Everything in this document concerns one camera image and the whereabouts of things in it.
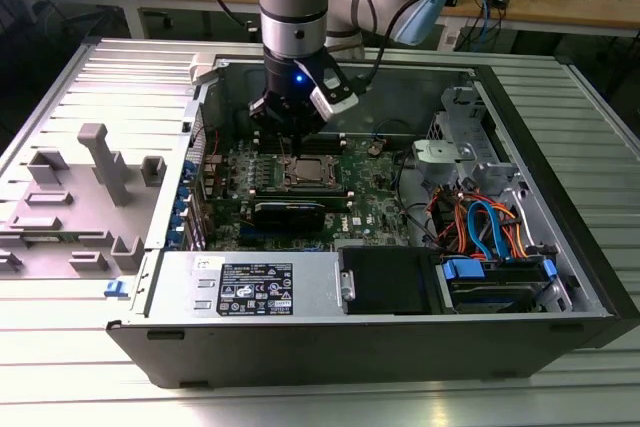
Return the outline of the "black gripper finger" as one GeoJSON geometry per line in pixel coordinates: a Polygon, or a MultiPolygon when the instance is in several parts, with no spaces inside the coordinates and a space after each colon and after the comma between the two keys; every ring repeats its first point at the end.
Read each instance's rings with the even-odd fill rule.
{"type": "Polygon", "coordinates": [[[288,139],[293,155],[300,154],[300,129],[294,105],[278,94],[265,94],[249,107],[249,117],[263,130],[288,139]]]}
{"type": "Polygon", "coordinates": [[[303,118],[298,121],[298,154],[303,154],[305,143],[326,125],[323,118],[303,118]]]}

